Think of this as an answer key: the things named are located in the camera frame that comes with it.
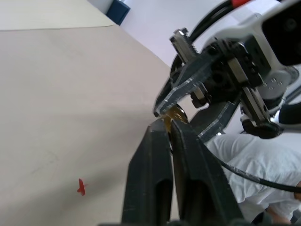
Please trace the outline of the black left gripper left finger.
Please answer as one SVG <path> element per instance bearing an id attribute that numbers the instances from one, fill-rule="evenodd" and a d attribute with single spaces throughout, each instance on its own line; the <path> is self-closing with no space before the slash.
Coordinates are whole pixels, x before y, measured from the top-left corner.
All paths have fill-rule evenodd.
<path id="1" fill-rule="evenodd" d="M 158 119 L 147 127 L 129 163 L 121 222 L 167 223 L 172 194 L 169 136 Z"/>

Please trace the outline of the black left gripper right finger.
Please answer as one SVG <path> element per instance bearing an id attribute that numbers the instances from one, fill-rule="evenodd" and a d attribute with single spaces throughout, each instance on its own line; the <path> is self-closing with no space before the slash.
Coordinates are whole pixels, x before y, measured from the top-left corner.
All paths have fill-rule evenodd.
<path id="1" fill-rule="evenodd" d="M 224 171 L 189 124 L 171 122 L 174 178 L 180 220 L 234 222 L 243 219 Z"/>

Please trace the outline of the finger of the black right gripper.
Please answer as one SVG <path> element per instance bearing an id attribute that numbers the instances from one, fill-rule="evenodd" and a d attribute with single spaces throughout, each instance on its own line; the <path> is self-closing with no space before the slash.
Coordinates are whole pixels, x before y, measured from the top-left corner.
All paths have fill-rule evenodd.
<path id="1" fill-rule="evenodd" d="M 241 94 L 238 94 L 234 100 L 212 104 L 199 110 L 190 121 L 190 141 L 200 140 L 206 143 L 224 130 L 239 106 L 240 99 Z"/>
<path id="2" fill-rule="evenodd" d="M 189 61 L 180 71 L 175 82 L 168 80 L 160 91 L 153 113 L 156 117 L 166 112 L 177 104 L 182 98 L 191 94 L 196 87 L 205 82 L 212 73 L 212 55 L 203 51 L 196 58 Z"/>

